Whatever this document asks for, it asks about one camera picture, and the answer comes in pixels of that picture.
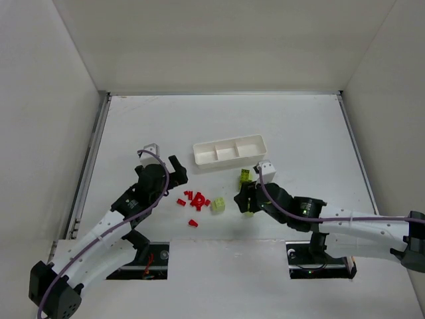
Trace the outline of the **lime green lego stack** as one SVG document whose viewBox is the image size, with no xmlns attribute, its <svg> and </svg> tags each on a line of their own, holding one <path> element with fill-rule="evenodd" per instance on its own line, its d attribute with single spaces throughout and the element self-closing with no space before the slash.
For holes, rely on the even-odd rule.
<svg viewBox="0 0 425 319">
<path fill-rule="evenodd" d="M 252 182 L 252 173 L 249 169 L 241 169 L 239 182 L 238 182 L 238 189 L 241 189 L 243 183 L 250 183 Z"/>
</svg>

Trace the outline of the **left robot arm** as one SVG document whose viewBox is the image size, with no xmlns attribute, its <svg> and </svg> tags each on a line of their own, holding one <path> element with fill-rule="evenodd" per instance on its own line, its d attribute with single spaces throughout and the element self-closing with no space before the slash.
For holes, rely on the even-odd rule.
<svg viewBox="0 0 425 319">
<path fill-rule="evenodd" d="M 137 183 L 130 186 L 100 221 L 66 253 L 49 263 L 42 261 L 30 272 L 29 298 L 37 305 L 37 318 L 70 318 L 87 290 L 149 250 L 149 240 L 136 227 L 169 194 L 188 182 L 187 170 L 169 156 L 169 172 L 158 155 L 135 168 Z"/>
</svg>

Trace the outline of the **red lego cluster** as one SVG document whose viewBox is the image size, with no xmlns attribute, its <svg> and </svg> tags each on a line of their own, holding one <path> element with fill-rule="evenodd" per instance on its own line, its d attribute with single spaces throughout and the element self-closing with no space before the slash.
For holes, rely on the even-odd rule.
<svg viewBox="0 0 425 319">
<path fill-rule="evenodd" d="M 209 207 L 211 204 L 211 200 L 207 199 L 201 192 L 195 193 L 194 191 L 187 190 L 183 194 L 187 197 L 189 205 L 197 211 L 201 211 L 203 207 Z"/>
</svg>

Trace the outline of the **white three-compartment tray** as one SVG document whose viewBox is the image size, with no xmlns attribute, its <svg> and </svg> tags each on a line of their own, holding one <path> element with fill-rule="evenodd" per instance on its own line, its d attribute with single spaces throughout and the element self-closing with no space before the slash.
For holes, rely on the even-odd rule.
<svg viewBox="0 0 425 319">
<path fill-rule="evenodd" d="M 263 137 L 255 134 L 194 144 L 193 154 L 199 169 L 215 169 L 260 161 L 267 147 Z"/>
</svg>

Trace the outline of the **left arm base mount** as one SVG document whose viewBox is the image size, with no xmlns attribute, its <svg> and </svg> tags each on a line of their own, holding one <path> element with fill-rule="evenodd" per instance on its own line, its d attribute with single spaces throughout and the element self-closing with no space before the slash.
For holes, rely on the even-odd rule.
<svg viewBox="0 0 425 319">
<path fill-rule="evenodd" d="M 170 242 L 152 242 L 145 252 L 113 272 L 107 280 L 167 280 Z"/>
</svg>

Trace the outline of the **lime green lego brick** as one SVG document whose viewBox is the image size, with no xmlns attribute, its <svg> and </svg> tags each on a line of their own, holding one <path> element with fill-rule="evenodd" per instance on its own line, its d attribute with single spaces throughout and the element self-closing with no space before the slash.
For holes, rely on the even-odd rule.
<svg viewBox="0 0 425 319">
<path fill-rule="evenodd" d="M 251 211 L 247 211 L 244 213 L 245 218 L 252 218 L 254 216 L 254 213 Z"/>
</svg>

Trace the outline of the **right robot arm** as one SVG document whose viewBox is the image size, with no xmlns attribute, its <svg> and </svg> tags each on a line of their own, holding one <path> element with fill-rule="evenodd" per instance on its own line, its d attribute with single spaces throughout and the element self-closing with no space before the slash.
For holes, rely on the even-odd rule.
<svg viewBox="0 0 425 319">
<path fill-rule="evenodd" d="M 424 214 L 369 215 L 332 207 L 321 199 L 291 196 L 275 183 L 243 183 L 234 196 L 240 212 L 263 211 L 278 223 L 311 233 L 309 253 L 317 264 L 329 259 L 365 257 L 399 263 L 424 272 Z"/>
</svg>

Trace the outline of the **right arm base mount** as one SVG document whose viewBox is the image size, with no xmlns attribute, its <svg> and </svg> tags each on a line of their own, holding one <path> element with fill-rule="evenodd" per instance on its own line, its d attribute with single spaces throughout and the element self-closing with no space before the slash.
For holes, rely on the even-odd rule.
<svg viewBox="0 0 425 319">
<path fill-rule="evenodd" d="M 309 251 L 308 241 L 286 242 L 288 270 L 290 278 L 300 280 L 313 279 L 349 279 L 357 274 L 357 265 L 353 258 L 334 259 L 328 254 L 313 255 Z"/>
</svg>

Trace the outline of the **pale green lego brick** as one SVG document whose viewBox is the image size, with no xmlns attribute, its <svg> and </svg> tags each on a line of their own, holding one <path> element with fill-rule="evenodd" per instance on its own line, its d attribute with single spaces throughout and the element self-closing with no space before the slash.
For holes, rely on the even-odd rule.
<svg viewBox="0 0 425 319">
<path fill-rule="evenodd" d="M 215 198 L 211 203 L 211 209 L 215 213 L 221 213 L 225 210 L 226 204 L 223 197 Z"/>
</svg>

